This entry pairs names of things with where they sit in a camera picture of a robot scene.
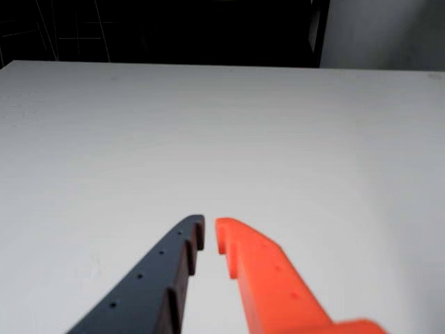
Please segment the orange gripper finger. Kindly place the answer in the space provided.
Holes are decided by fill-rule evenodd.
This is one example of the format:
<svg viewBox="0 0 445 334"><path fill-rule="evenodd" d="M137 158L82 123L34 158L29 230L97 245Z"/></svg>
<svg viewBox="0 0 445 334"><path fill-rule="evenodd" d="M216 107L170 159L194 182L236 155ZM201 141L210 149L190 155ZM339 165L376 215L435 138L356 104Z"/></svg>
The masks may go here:
<svg viewBox="0 0 445 334"><path fill-rule="evenodd" d="M250 333L383 333L368 319L333 321L272 239L234 218L217 218L218 252L237 280Z"/></svg>

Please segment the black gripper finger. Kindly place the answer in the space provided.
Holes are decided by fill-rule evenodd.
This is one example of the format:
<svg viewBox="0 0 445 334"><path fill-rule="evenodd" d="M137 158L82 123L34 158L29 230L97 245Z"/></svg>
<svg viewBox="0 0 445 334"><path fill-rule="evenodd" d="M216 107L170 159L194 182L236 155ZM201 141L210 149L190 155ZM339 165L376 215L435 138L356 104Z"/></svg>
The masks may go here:
<svg viewBox="0 0 445 334"><path fill-rule="evenodd" d="M70 332L180 333L204 235L202 215L181 220Z"/></svg>

